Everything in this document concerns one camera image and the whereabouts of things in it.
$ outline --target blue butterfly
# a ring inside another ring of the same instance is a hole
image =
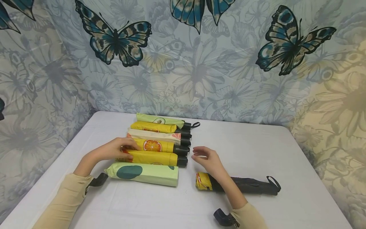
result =
[[[221,15],[235,0],[206,0],[216,26]],[[205,0],[170,0],[170,12],[178,21],[193,26],[198,34],[201,32],[201,19],[205,10]]]
[[[124,67],[139,64],[143,58],[140,47],[147,46],[147,39],[152,34],[150,23],[136,22],[117,31],[80,1],[75,3],[84,30],[91,35],[90,46],[96,57],[111,64],[114,55],[119,55]]]
[[[3,110],[5,108],[5,102],[0,98],[0,121],[4,120]]]
[[[19,10],[30,19],[35,21],[32,7],[34,0],[3,0],[4,3],[8,4],[10,7]],[[6,11],[3,4],[0,2],[0,29],[11,29],[20,33],[19,29],[11,21],[8,12]]]
[[[293,12],[284,5],[279,6],[272,18],[272,25],[265,36],[269,43],[259,51],[256,64],[264,71],[269,71],[281,63],[279,75],[289,74],[302,62],[305,54],[313,53],[336,31],[334,27],[324,27],[303,37],[299,34]]]

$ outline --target person's left hand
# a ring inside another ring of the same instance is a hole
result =
[[[117,137],[112,141],[90,151],[90,154],[92,154],[93,157],[97,158],[99,161],[111,160],[116,158],[132,159],[133,156],[131,154],[126,154],[122,152],[123,148],[132,148],[135,150],[140,150],[139,146],[132,138]]]

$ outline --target person's right hand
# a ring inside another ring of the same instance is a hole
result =
[[[197,146],[193,148],[193,153],[192,159],[202,165],[216,180],[226,179],[229,176],[215,150],[205,146]]]

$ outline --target green dot print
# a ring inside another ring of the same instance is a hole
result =
[[[142,173],[142,167],[139,165],[128,165],[119,168],[117,171],[117,176],[121,179],[130,180]]]

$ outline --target blue floral fabric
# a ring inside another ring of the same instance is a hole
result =
[[[170,0],[84,0],[111,28],[151,24],[132,67],[96,57],[74,1],[45,2],[35,21],[8,10],[21,35],[0,30],[1,220],[104,110],[285,126],[353,228],[366,228],[365,2],[236,0],[217,25],[205,6],[198,34]],[[304,37],[336,29],[286,75],[257,65],[280,5]]]

